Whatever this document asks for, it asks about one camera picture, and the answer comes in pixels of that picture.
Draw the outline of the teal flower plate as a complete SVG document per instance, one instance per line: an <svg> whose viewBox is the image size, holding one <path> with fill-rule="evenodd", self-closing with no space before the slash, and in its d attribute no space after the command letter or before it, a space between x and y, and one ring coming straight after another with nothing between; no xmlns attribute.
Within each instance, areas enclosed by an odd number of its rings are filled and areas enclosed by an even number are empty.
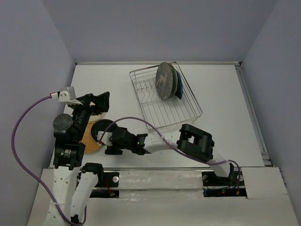
<svg viewBox="0 0 301 226"><path fill-rule="evenodd" d="M173 73L173 88L172 88L172 96L176 94L177 86L178 86L178 76L175 68L171 66L172 73Z"/></svg>

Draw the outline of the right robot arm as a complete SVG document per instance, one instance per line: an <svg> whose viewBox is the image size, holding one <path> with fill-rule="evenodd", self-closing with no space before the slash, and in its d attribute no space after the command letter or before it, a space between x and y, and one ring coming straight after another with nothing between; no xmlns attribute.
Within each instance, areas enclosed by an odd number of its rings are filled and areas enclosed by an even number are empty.
<svg viewBox="0 0 301 226"><path fill-rule="evenodd" d="M192 160L206 164L214 171L217 181L226 185L234 178L234 166L219 152L214 153L215 143L210 133L190 124L183 124L179 131L162 133L154 128L151 134L132 134L126 128L112 124L97 133L98 142L106 145L107 154L119 155L129 150L137 155L152 154L163 150L177 150Z"/></svg>

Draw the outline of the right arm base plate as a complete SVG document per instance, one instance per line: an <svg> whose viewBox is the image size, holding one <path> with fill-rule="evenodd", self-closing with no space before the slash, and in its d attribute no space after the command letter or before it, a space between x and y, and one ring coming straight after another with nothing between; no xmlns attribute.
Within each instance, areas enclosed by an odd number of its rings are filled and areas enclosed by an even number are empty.
<svg viewBox="0 0 301 226"><path fill-rule="evenodd" d="M242 172L228 178L218 177L213 171L202 172L204 197L247 197Z"/></svg>

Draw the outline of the grey deer plate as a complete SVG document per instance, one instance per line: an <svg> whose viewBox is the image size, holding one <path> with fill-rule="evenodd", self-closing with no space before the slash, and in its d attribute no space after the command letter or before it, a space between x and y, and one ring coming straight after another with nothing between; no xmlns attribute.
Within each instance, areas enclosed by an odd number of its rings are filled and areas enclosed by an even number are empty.
<svg viewBox="0 0 301 226"><path fill-rule="evenodd" d="M172 98L173 73L171 64L162 62L156 71L155 87L162 100Z"/></svg>

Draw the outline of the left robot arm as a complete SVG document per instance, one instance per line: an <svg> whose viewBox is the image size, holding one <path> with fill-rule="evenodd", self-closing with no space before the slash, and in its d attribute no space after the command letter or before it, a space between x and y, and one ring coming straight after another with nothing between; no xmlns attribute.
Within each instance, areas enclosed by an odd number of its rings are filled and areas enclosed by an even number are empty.
<svg viewBox="0 0 301 226"><path fill-rule="evenodd" d="M86 204L94 186L104 181L101 164L90 163L80 167L85 151L81 142L90 116L109 110L110 93L86 94L76 97L72 87L51 93L52 99L73 109L72 114L60 114L53 121L54 180L51 202L44 221L45 226L81 226L85 222Z"/></svg>

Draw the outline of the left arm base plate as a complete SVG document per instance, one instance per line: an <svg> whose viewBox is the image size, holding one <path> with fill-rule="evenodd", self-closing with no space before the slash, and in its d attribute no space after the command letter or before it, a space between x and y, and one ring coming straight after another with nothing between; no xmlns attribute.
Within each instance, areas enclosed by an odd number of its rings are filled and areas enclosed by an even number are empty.
<svg viewBox="0 0 301 226"><path fill-rule="evenodd" d="M98 182L90 198L119 198L119 172L104 172L102 182Z"/></svg>

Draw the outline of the dark blue patterned plate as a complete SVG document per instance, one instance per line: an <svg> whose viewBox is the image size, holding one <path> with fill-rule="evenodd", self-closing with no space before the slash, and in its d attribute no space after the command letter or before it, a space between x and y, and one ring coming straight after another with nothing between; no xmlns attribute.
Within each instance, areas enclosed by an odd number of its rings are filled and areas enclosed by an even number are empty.
<svg viewBox="0 0 301 226"><path fill-rule="evenodd" d="M183 84L182 84L182 79L181 79L181 76L179 74L179 72L176 70L176 74L177 74L177 79L178 79L178 82L177 82L177 89L176 89L176 93L175 93L175 96L178 98L178 99L182 99L182 96L183 96Z"/></svg>

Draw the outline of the black round plate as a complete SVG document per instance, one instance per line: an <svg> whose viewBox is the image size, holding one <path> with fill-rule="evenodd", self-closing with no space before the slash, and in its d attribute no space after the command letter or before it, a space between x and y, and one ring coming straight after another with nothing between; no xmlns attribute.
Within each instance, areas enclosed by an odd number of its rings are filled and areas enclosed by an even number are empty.
<svg viewBox="0 0 301 226"><path fill-rule="evenodd" d="M113 123L112 120L108 119L103 119L103 120L98 120L96 121L93 126L91 127L91 136L92 138L98 142L98 132L99 131L104 131L111 123Z"/></svg>

